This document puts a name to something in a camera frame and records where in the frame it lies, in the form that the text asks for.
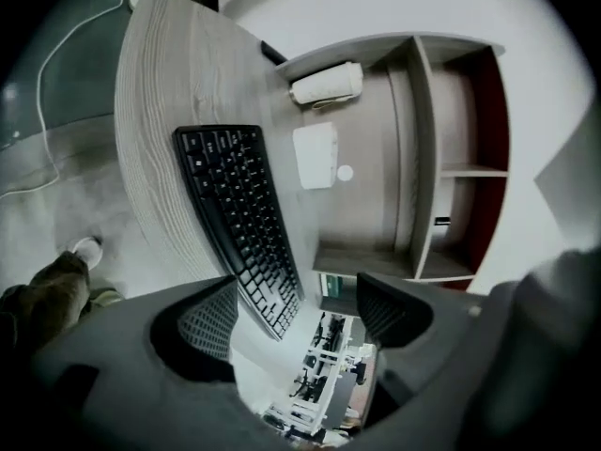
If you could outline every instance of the brown pants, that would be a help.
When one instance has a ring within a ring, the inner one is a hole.
[[[75,324],[89,298],[87,265],[69,251],[39,271],[28,285],[0,297],[2,344],[30,356]]]

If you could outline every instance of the desk shelf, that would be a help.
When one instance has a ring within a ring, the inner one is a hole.
[[[301,109],[306,125],[334,122],[338,162],[355,170],[351,182],[319,191],[315,271],[471,280],[494,234],[509,172],[502,52],[469,39],[388,34],[278,67],[288,82],[349,60],[365,75],[358,99],[322,112]],[[451,217],[446,232],[435,226],[437,216]]]

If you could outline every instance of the person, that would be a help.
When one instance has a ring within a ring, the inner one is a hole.
[[[120,301],[114,289],[90,292],[89,272],[100,263],[96,237],[77,241],[28,285],[8,288],[0,297],[0,347],[3,354],[28,358],[95,307]]]

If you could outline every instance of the dark green floor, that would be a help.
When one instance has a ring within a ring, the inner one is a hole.
[[[0,149],[41,131],[36,78],[48,53],[77,23],[118,1],[62,0],[48,15],[2,89]],[[50,61],[41,94],[49,129],[113,113],[116,67],[130,15],[126,0],[73,34]]]

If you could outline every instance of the white shoe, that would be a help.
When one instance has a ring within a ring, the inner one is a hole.
[[[98,238],[86,237],[76,242],[71,252],[85,262],[87,269],[91,271],[102,259],[102,244]]]

